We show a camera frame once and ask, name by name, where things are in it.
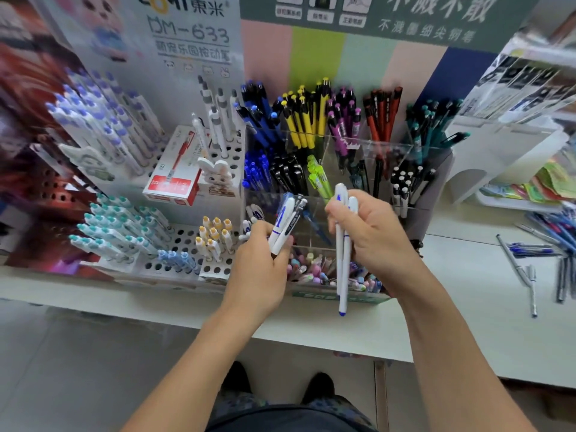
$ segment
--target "patterned pants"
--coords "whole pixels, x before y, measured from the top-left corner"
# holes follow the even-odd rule
[[[239,413],[240,411],[269,405],[270,403],[268,403],[268,401],[259,399],[254,394],[239,391],[220,391],[214,402],[212,414],[210,414],[210,421],[223,415]],[[316,399],[307,406],[319,411],[335,414],[339,417],[344,417],[376,431],[378,430],[376,425],[372,424],[368,417],[358,411],[354,405],[342,396],[335,396],[333,399]]]

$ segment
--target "cartoon rabbit illustration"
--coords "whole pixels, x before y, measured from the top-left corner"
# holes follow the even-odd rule
[[[92,33],[90,46],[114,62],[126,62],[127,47],[122,40],[124,25],[119,0],[55,0],[76,23]]]

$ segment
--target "hand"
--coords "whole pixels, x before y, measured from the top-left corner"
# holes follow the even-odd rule
[[[273,227],[261,220],[252,226],[249,240],[236,251],[222,301],[222,308],[252,319],[255,329],[280,305],[286,289],[286,267],[294,239],[289,236],[272,259],[267,235]]]
[[[335,233],[338,221],[352,238],[355,260],[396,296],[398,288],[414,279],[417,268],[426,266],[388,203],[358,189],[349,190],[348,196],[358,199],[358,214],[332,199],[326,206],[330,232]]]

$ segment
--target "shoe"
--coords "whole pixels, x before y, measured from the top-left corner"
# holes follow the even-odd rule
[[[240,391],[252,394],[248,375],[241,363],[234,361],[220,388],[227,391]]]
[[[301,404],[307,405],[315,399],[333,399],[334,396],[332,378],[326,373],[317,373],[308,384]]]

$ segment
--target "forearm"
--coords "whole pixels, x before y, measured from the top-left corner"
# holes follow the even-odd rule
[[[203,431],[222,381],[256,328],[246,316],[221,307],[123,432]]]
[[[434,432],[535,431],[494,374],[462,315],[436,278],[422,267],[400,294]]]

